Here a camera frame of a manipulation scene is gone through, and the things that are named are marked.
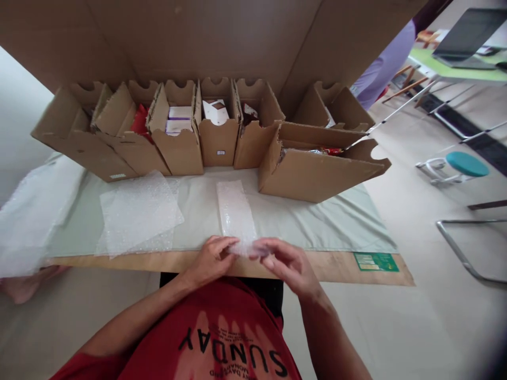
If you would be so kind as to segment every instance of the purple clothing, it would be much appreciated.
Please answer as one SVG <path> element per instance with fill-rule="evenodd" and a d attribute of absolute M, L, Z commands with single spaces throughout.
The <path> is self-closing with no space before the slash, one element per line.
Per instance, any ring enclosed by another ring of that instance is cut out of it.
<path fill-rule="evenodd" d="M 412 20 L 391 41 L 358 80 L 350 87 L 359 103 L 369 110 L 407 60 L 416 39 L 416 27 Z"/>

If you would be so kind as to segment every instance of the laptop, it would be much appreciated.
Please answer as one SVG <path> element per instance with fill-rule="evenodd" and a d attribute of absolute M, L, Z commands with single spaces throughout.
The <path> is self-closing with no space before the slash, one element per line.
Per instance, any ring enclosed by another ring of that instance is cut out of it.
<path fill-rule="evenodd" d="M 435 49 L 433 58 L 456 69 L 495 70 L 495 65 L 474 54 L 506 20 L 507 9 L 467 9 Z"/>

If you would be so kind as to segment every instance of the red t-shirt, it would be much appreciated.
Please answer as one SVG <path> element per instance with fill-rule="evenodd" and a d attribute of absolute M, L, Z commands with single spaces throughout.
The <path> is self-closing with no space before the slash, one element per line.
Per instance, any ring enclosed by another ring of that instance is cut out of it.
<path fill-rule="evenodd" d="M 301 379 L 282 327 L 241 281 L 223 278 L 175 305 L 132 354 L 77 354 L 52 379 Z"/>

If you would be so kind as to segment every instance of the teal stool seat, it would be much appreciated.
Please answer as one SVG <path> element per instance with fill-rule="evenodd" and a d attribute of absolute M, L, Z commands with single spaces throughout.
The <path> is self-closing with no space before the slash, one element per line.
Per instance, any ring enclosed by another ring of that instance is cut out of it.
<path fill-rule="evenodd" d="M 463 152 L 452 152 L 445 160 L 457 171 L 470 177 L 485 177 L 490 170 L 474 156 Z"/>

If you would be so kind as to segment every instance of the green table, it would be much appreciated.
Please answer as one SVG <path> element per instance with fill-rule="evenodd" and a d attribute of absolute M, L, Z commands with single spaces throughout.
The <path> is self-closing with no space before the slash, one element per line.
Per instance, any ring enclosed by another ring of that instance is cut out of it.
<path fill-rule="evenodd" d="M 447 82 L 447 83 L 470 83 L 472 86 L 467 88 L 466 90 L 460 92 L 458 95 L 453 97 L 450 100 L 445 101 L 440 106 L 435 108 L 430 114 L 434 115 L 437 119 L 442 121 L 445 125 L 447 125 L 450 129 L 452 129 L 457 135 L 459 135 L 463 139 L 470 139 L 471 137 L 476 136 L 465 136 L 458 129 L 456 129 L 452 124 L 450 124 L 447 120 L 443 119 L 438 114 L 438 109 L 461 96 L 464 92 L 468 91 L 476 84 L 480 84 L 483 86 L 504 86 L 507 84 L 507 73 L 501 70 L 474 70 L 474 69 L 454 69 L 443 63 L 437 61 L 433 58 L 434 50 L 430 49 L 412 49 L 410 51 L 410 55 L 408 56 L 407 61 L 422 75 L 426 76 L 430 83 L 426 87 L 424 87 L 421 91 L 419 91 L 413 98 L 408 100 L 405 104 L 403 104 L 400 108 L 394 111 L 392 114 L 387 116 L 383 121 L 381 121 L 378 125 L 373 127 L 370 132 L 380 125 L 384 124 L 391 117 L 401 111 L 403 108 L 408 106 L 410 102 L 417 101 L 422 98 L 434 85 L 439 82 Z M 497 53 L 494 56 L 489 57 L 481 57 L 487 63 L 496 64 L 498 62 L 507 61 L 507 51 L 503 51 Z"/>

